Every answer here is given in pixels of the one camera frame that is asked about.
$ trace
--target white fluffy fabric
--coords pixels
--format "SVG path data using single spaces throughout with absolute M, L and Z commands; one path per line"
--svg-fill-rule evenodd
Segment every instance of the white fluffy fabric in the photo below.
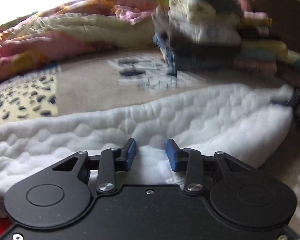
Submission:
M 223 85 L 192 90 L 140 106 L 11 122 L 0 127 L 0 196 L 14 183 L 79 150 L 90 155 L 135 138 L 138 153 L 119 182 L 182 184 L 171 171 L 166 140 L 203 155 L 225 151 L 254 167 L 280 145 L 292 121 L 288 107 L 269 104 L 288 87 L 251 90 Z

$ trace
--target silver screw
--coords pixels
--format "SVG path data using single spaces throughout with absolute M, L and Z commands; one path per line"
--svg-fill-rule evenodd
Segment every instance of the silver screw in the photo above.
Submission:
M 148 189 L 148 190 L 146 191 L 146 193 L 147 193 L 148 195 L 152 195 L 152 194 L 155 193 L 155 191 L 154 191 L 153 189 Z
M 202 185 L 198 183 L 191 183 L 187 186 L 187 190 L 194 191 L 194 192 L 200 191 L 202 190 Z
M 114 189 L 114 185 L 110 182 L 102 183 L 99 186 L 99 189 L 102 190 L 102 191 L 110 191 L 110 190 Z
M 288 237 L 286 235 L 281 235 L 278 237 L 278 240 L 288 240 Z
M 20 235 L 20 234 L 14 234 L 14 235 L 12 236 L 12 239 L 13 239 L 13 240 L 23 240 L 23 237 L 22 237 L 22 235 Z

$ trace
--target white quilted blanket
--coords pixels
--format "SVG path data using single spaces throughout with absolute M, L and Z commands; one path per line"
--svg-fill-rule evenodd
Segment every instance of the white quilted blanket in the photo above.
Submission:
M 289 108 L 269 104 L 272 95 L 291 90 L 251 90 L 241 84 L 214 86 L 140 106 L 104 112 L 11 122 L 0 127 L 0 196 L 14 183 L 78 150 L 90 155 L 123 147 L 135 138 L 139 152 L 119 182 L 182 184 L 171 171 L 165 143 L 204 155 L 225 151 L 260 166 L 280 145 L 292 120 Z

